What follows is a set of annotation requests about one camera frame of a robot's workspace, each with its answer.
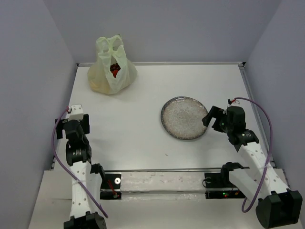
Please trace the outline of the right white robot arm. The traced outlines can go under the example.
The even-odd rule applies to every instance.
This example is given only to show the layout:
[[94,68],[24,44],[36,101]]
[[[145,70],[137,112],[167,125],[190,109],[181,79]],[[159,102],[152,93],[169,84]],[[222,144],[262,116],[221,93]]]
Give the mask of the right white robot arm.
[[246,128],[244,109],[212,106],[202,119],[203,125],[208,126],[213,118],[212,129],[227,134],[230,144],[247,166],[227,162],[220,172],[205,173],[204,187],[239,189],[255,207],[257,219],[265,229],[296,224],[303,198],[298,191],[288,187],[267,160],[258,137]]

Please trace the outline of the aluminium rail edge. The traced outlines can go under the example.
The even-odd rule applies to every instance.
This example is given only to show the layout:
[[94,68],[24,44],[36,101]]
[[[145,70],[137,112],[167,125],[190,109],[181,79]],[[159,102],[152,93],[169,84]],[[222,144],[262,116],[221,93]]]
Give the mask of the aluminium rail edge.
[[244,67],[246,62],[133,62],[136,66],[154,65],[238,65]]
[[272,156],[273,146],[274,146],[274,130],[271,124],[271,120],[269,115],[266,113],[265,109],[260,104],[257,104],[257,102],[253,103],[254,96],[250,87],[250,83],[247,79],[245,64],[246,62],[240,62],[238,63],[238,67],[247,91],[248,98],[252,106],[252,110],[254,112],[256,122],[258,124],[259,132],[262,136],[263,146],[267,151],[267,153],[270,154],[271,165],[273,167],[276,167],[276,163]]

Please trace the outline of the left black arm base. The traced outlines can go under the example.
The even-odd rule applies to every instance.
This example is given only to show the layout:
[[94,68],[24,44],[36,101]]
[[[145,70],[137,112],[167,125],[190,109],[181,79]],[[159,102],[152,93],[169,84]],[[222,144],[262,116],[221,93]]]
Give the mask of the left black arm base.
[[100,199],[101,200],[119,200],[121,193],[121,173],[106,173],[102,179]]

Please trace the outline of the speckled ceramic plate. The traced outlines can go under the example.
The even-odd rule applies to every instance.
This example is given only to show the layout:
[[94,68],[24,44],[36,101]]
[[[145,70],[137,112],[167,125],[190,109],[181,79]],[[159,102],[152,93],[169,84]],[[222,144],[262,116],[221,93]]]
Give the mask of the speckled ceramic plate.
[[195,140],[207,130],[202,119],[208,114],[196,99],[178,96],[167,101],[161,109],[162,126],[171,136],[180,140]]

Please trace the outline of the aluminium rail back edge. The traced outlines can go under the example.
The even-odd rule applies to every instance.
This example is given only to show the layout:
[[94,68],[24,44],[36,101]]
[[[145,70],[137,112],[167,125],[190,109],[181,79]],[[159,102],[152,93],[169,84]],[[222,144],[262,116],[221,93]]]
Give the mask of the aluminium rail back edge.
[[154,65],[238,65],[244,67],[246,62],[133,62],[136,66]]

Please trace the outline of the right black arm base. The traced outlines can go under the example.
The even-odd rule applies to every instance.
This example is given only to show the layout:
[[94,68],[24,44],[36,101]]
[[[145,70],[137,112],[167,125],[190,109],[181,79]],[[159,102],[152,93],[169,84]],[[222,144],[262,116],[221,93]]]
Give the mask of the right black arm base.
[[225,183],[221,173],[205,173],[202,185],[206,199],[244,199],[245,195],[233,184]]

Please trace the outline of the aluminium rail right edge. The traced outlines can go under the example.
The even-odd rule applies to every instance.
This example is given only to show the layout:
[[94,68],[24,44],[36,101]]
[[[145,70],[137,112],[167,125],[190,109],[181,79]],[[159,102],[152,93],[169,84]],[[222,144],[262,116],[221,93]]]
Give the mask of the aluminium rail right edge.
[[247,91],[248,98],[252,106],[252,110],[254,112],[256,122],[258,124],[259,132],[262,136],[263,146],[267,151],[267,153],[270,154],[271,165],[273,167],[276,167],[276,163],[272,156],[273,146],[274,146],[274,130],[271,124],[271,120],[269,115],[266,113],[265,109],[260,104],[257,104],[257,102],[253,103],[254,96],[250,87],[250,83],[247,79],[245,64],[246,62],[240,62],[238,63],[238,67]]

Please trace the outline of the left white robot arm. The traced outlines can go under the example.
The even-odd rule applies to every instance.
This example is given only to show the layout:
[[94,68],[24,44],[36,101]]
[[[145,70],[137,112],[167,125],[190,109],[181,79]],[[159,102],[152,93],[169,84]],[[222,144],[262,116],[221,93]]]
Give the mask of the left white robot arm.
[[71,176],[70,218],[64,222],[65,229],[105,229],[108,215],[102,209],[101,187],[105,184],[105,172],[97,163],[92,164],[92,149],[86,135],[90,132],[88,114],[70,114],[69,118],[58,118],[52,131],[52,140],[66,137],[63,164],[54,154],[60,166]]

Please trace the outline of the red orange fake fruit bunch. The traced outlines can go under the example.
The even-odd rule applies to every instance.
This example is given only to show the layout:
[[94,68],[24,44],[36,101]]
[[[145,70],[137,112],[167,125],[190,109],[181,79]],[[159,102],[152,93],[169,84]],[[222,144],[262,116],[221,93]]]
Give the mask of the red orange fake fruit bunch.
[[113,75],[114,78],[116,78],[118,72],[120,71],[121,67],[119,66],[118,63],[114,63],[110,66],[110,71]]

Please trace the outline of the translucent yellowish plastic bag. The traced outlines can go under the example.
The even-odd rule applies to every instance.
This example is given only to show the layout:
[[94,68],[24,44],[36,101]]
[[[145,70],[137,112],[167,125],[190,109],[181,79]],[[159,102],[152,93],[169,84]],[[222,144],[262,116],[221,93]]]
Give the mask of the translucent yellowish plastic bag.
[[102,94],[117,94],[132,84],[138,72],[128,60],[120,35],[100,37],[96,44],[96,62],[89,68],[90,88]]

